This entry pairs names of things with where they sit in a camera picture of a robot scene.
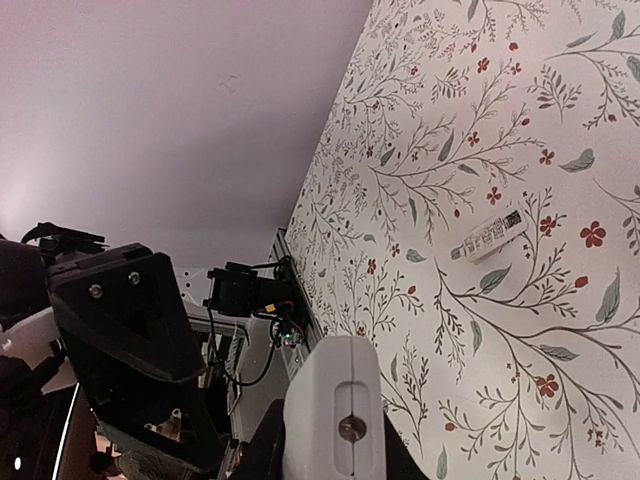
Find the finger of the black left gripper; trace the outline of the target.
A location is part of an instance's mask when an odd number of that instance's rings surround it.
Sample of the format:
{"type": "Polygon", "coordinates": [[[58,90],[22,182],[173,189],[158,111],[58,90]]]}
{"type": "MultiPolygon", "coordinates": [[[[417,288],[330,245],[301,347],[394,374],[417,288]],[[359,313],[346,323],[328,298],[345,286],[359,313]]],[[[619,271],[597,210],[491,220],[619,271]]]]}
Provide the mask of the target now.
{"type": "Polygon", "coordinates": [[[99,432],[124,451],[171,460],[199,473],[216,470],[224,447],[196,382],[81,384],[99,432]]]}

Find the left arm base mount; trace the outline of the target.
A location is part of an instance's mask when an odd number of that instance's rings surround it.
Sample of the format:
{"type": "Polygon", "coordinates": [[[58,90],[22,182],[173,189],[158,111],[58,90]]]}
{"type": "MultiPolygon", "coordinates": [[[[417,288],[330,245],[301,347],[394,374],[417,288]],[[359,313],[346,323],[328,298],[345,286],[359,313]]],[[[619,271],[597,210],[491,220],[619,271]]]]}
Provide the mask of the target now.
{"type": "Polygon", "coordinates": [[[311,313],[290,256],[259,265],[229,262],[207,272],[211,281],[203,306],[222,315],[265,320],[278,346],[307,342],[311,313]]]}

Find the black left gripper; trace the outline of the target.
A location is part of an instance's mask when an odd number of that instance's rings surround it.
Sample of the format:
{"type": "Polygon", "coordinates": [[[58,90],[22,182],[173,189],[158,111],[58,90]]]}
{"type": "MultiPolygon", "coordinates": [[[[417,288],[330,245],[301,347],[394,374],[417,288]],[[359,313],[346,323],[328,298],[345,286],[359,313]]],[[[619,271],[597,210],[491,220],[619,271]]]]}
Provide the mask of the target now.
{"type": "Polygon", "coordinates": [[[79,380],[101,360],[188,382],[205,370],[170,257],[103,252],[50,267],[38,247],[1,240],[1,477],[98,479],[96,420],[65,363],[45,382],[55,322],[79,380]]]}

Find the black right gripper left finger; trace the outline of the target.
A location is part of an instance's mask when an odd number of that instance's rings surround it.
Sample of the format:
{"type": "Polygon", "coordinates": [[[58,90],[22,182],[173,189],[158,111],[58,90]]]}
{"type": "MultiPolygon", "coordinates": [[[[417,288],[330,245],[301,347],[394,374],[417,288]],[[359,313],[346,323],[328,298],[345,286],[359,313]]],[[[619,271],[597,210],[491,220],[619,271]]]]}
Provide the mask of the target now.
{"type": "Polygon", "coordinates": [[[281,480],[285,444],[284,400],[276,399],[268,407],[251,441],[245,446],[239,463],[239,478],[281,480]]]}

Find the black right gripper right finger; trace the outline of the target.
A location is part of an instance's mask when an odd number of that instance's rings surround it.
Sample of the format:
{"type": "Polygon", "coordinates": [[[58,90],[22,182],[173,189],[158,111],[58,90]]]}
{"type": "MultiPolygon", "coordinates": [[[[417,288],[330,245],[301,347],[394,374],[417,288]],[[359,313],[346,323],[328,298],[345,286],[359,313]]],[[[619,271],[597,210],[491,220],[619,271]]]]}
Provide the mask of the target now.
{"type": "Polygon", "coordinates": [[[386,479],[387,480],[429,480],[410,454],[399,433],[383,414],[385,434],[386,479]]]}

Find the white remote control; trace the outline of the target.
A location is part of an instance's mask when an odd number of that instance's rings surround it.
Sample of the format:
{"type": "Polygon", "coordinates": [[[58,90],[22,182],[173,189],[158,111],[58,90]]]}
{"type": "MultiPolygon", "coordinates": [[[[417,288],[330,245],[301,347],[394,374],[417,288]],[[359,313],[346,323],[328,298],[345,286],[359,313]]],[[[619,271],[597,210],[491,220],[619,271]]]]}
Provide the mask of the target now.
{"type": "Polygon", "coordinates": [[[322,339],[288,387],[284,479],[384,479],[386,451],[376,350],[357,336],[322,339]]]}

